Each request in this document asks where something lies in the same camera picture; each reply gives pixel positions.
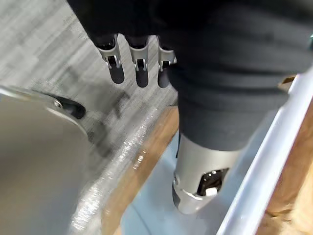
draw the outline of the robotic finger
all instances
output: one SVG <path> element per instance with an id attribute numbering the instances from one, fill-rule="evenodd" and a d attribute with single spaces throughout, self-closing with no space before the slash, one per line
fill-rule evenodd
<path id="1" fill-rule="evenodd" d="M 109 68 L 112 81 L 121 84 L 125 77 L 117 43 L 117 34 L 108 35 L 105 42 L 97 48 Z"/>

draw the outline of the gray carpet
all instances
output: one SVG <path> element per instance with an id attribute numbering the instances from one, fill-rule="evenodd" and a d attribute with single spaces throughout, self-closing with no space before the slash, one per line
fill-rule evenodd
<path id="1" fill-rule="evenodd" d="M 135 82 L 134 66 L 124 37 L 120 35 L 118 40 L 125 82 L 116 85 L 65 1 L 0 0 L 0 28 L 1 85 L 62 95 L 87 108 L 82 124 L 92 145 L 86 163 L 88 183 L 83 196 L 84 201 L 91 200 L 95 196 L 90 190 L 93 187 L 100 201 L 95 202 L 93 208 L 86 209 L 88 205 L 84 203 L 80 205 L 76 216 L 80 223 L 74 223 L 73 233 L 91 234 L 86 232 L 90 226 L 98 226 L 99 231 L 99 224 L 91 225 L 93 216 L 99 216 L 99 209 L 118 180 L 116 176 L 123 173 L 134 157 L 161 110 L 176 100 L 171 87 L 160 89 L 157 86 L 156 38 L 150 38 L 150 81 L 148 87 L 142 89 Z M 129 145 L 129 140 L 138 134 L 140 138 L 134 146 Z M 123 152 L 121 159 L 126 144 L 133 150 Z M 86 210 L 89 214 L 82 218 Z"/>

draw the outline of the plastic wrap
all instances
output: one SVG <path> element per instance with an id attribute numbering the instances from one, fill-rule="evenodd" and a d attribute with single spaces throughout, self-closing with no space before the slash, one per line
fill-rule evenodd
<path id="1" fill-rule="evenodd" d="M 120 149 L 110 160 L 101 176 L 85 191 L 73 217 L 70 232 L 76 234 L 99 234 L 101 208 L 105 205 L 110 193 L 116 187 L 127 166 L 132 162 L 138 149 L 157 120 L 161 110 L 148 108 L 137 127 L 129 134 Z M 142 161 L 139 156 L 134 168 L 139 168 Z"/>

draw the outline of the chrome part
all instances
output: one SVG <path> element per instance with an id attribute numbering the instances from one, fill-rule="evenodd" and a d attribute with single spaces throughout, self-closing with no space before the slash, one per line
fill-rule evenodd
<path id="1" fill-rule="evenodd" d="M 183 214 L 195 213 L 211 201 L 222 185 L 206 188 L 206 196 L 199 195 L 197 192 L 203 175 L 231 168 L 239 153 L 204 148 L 182 134 L 173 181 L 179 203 L 176 196 L 173 196 L 173 200 L 179 211 Z"/>
<path id="2" fill-rule="evenodd" d="M 168 66 L 177 62 L 173 50 L 165 50 L 158 44 L 158 70 L 163 71 L 164 62 L 168 62 Z"/>
<path id="3" fill-rule="evenodd" d="M 104 49 L 97 47 L 102 56 L 102 59 L 106 62 L 109 69 L 112 69 L 110 58 L 114 59 L 117 68 L 121 67 L 121 54 L 119 52 L 119 47 L 117 43 L 117 34 L 115 34 L 114 40 L 115 40 L 115 45 L 112 49 L 104 50 Z"/>
<path id="4" fill-rule="evenodd" d="M 148 69 L 148 49 L 149 49 L 149 45 L 146 44 L 145 47 L 143 48 L 134 48 L 134 47 L 130 47 L 131 50 L 131 55 L 132 55 L 132 61 L 134 63 L 134 67 L 136 71 L 139 71 L 139 66 L 138 65 L 138 61 L 139 60 L 143 60 L 143 70 L 146 71 Z"/>

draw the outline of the wooden edge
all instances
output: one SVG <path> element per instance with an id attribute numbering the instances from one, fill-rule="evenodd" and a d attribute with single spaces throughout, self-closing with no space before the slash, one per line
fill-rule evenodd
<path id="1" fill-rule="evenodd" d="M 311 102 L 267 212 L 278 216 L 291 210 L 313 162 L 313 102 Z"/>
<path id="2" fill-rule="evenodd" d="M 313 234 L 313 101 L 257 234 Z"/>
<path id="3" fill-rule="evenodd" d="M 168 107 L 143 143 L 102 211 L 102 235 L 120 235 L 121 217 L 178 130 L 177 106 Z"/>

